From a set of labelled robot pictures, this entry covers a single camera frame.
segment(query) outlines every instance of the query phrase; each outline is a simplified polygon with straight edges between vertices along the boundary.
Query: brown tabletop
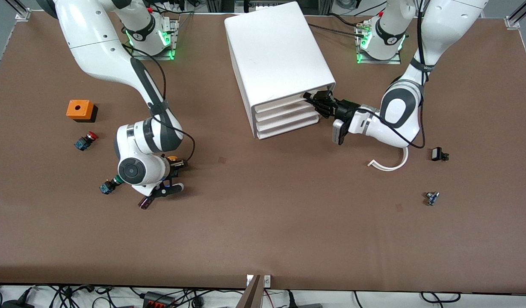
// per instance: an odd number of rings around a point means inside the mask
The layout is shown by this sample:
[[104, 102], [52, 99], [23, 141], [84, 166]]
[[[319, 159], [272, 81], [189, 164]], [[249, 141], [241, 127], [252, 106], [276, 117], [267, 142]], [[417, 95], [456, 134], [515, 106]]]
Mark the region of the brown tabletop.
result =
[[[348, 135], [323, 119], [254, 139], [230, 64], [224, 18], [195, 15], [176, 59], [163, 62], [168, 99], [196, 138], [185, 191], [137, 207], [116, 174], [113, 136], [148, 117], [128, 86], [75, 63], [58, 21], [19, 23], [0, 65], [0, 282], [526, 293], [526, 54], [518, 31], [478, 20], [426, 86], [427, 149]], [[333, 18], [312, 23], [348, 31]], [[314, 30], [335, 96], [379, 106], [402, 65], [356, 64], [350, 37]], [[156, 65], [146, 62], [158, 84]], [[99, 107], [96, 123], [65, 116], [70, 99]], [[80, 152], [87, 131], [101, 136]], [[432, 162], [441, 146], [449, 162]], [[186, 156], [189, 140], [174, 154]], [[439, 191], [434, 207], [424, 193]]]

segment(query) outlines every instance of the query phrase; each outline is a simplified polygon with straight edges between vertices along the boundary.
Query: white robotic arm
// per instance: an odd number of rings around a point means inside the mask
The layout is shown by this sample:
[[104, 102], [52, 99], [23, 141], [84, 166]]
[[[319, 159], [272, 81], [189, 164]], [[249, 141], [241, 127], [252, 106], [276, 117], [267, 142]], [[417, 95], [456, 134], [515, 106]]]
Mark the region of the white robotic arm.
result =
[[[415, 14], [416, 8], [419, 7], [414, 1], [416, 0], [388, 0], [383, 16], [381, 18], [375, 16], [368, 22], [372, 29], [371, 39], [368, 39], [366, 44], [368, 54], [377, 59], [394, 56], [401, 43], [399, 38], [404, 35], [411, 21], [410, 14]], [[420, 130], [417, 116], [423, 100], [425, 75], [433, 70], [447, 48], [468, 31], [486, 4], [487, 0], [428, 2], [420, 33], [424, 64], [421, 64], [420, 51], [417, 49], [406, 72], [392, 82], [386, 90], [380, 109], [345, 100], [338, 101], [331, 96], [331, 93], [307, 95], [307, 101], [312, 103], [317, 111], [325, 117], [335, 117], [333, 141], [342, 144], [346, 133], [350, 132], [372, 136], [398, 148], [410, 145]], [[335, 104], [334, 108], [324, 108], [322, 113], [322, 106], [329, 104]]]
[[[145, 66], [123, 49], [106, 12], [116, 12], [130, 37], [135, 40], [136, 47], [150, 55], [158, 54], [166, 47], [161, 37], [163, 17], [150, 14], [142, 0], [54, 2], [54, 11], [64, 37], [80, 68], [95, 78], [132, 86], [141, 94], [151, 115], [148, 119], [118, 129], [115, 139], [115, 151], [119, 158], [118, 177], [102, 185], [101, 191], [111, 193], [125, 182], [150, 197], [156, 187], [161, 189], [162, 181], [171, 173], [175, 172], [177, 176], [177, 169], [186, 166], [186, 161], [178, 164], [153, 154], [175, 150], [183, 140], [183, 131]], [[181, 190], [183, 184], [178, 183], [162, 187], [159, 193], [167, 195]]]

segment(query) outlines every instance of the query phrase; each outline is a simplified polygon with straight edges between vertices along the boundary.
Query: red wire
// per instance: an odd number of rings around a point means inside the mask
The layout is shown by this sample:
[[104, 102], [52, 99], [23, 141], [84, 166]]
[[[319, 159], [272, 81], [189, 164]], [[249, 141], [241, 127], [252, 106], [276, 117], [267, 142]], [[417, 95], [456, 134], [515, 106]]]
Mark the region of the red wire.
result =
[[269, 302], [271, 303], [271, 307], [275, 308], [275, 306], [272, 303], [271, 296], [269, 295], [269, 291], [265, 290], [265, 294], [267, 294], [267, 298], [269, 299]]

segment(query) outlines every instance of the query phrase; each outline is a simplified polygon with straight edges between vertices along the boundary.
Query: orange box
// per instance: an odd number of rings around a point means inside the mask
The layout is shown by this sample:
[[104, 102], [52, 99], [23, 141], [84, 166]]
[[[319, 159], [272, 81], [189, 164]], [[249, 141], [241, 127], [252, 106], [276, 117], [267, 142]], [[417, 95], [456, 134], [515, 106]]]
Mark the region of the orange box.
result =
[[98, 107], [89, 100], [72, 99], [67, 106], [66, 116], [74, 121], [79, 122], [95, 122], [95, 117], [98, 114]]

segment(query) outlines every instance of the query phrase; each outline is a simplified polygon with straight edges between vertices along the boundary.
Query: white plastic drawer unit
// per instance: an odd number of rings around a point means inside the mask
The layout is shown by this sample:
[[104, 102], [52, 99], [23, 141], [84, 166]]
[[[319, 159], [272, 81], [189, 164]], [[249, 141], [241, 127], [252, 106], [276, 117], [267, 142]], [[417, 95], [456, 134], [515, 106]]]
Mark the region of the white plastic drawer unit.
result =
[[317, 123], [303, 94], [333, 90], [335, 80], [297, 2], [229, 17], [225, 29], [254, 137]]

